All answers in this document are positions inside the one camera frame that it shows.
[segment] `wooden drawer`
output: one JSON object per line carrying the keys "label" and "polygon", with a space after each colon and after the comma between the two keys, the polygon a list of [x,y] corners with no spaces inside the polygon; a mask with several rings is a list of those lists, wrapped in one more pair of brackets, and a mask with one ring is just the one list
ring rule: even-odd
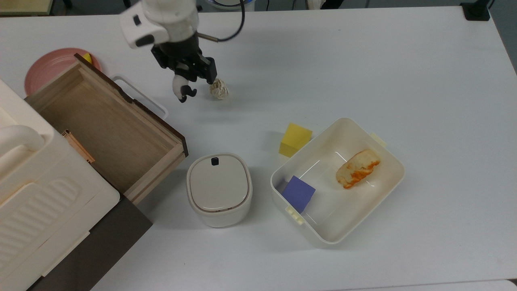
{"label": "wooden drawer", "polygon": [[25,100],[59,133],[72,132],[95,159],[91,166],[137,204],[188,155],[185,138],[75,57]]}

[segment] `black cable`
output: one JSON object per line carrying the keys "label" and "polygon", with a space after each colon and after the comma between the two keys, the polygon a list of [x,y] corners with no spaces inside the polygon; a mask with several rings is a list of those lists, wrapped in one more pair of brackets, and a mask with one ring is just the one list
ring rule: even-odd
{"label": "black cable", "polygon": [[239,0],[239,1],[240,1],[240,11],[242,11],[242,17],[240,19],[239,29],[237,29],[237,31],[233,35],[231,35],[227,38],[218,38],[217,42],[229,41],[230,39],[236,37],[242,30],[242,27],[244,26],[244,18],[245,18],[246,13],[245,13],[245,9],[244,9],[244,0]]}

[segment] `white table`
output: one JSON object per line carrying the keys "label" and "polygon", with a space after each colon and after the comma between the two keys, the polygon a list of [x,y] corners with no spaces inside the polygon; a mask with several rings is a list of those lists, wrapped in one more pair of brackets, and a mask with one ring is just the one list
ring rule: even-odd
{"label": "white table", "polygon": [[[201,14],[231,34],[238,13]],[[236,39],[201,40],[233,97],[203,81],[180,104],[172,72],[124,43],[116,16],[0,19],[0,78],[20,95],[30,65],[80,47],[169,108],[190,156],[139,205],[154,226],[95,290],[336,290],[517,278],[517,77],[492,20],[460,7],[254,12]],[[269,178],[289,122],[340,117],[405,165],[393,193],[337,248],[314,249],[274,207]],[[188,204],[198,157],[240,155],[253,203],[211,229]]]}
{"label": "white table", "polygon": [[515,291],[517,286],[507,280],[478,281],[449,284],[413,285],[373,288],[368,291]]}

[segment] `blue cube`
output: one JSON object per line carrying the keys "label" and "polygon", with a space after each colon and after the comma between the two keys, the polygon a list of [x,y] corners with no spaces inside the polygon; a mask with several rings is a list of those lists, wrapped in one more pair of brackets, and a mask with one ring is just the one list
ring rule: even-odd
{"label": "blue cube", "polygon": [[293,176],[282,192],[282,196],[298,213],[302,213],[315,191],[316,189],[309,184]]}

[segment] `yellow cube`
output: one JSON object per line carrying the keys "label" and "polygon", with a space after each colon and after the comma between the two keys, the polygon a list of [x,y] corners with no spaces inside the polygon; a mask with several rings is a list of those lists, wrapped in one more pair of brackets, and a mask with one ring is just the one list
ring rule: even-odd
{"label": "yellow cube", "polygon": [[290,123],[280,143],[278,153],[292,157],[311,140],[312,130]]}

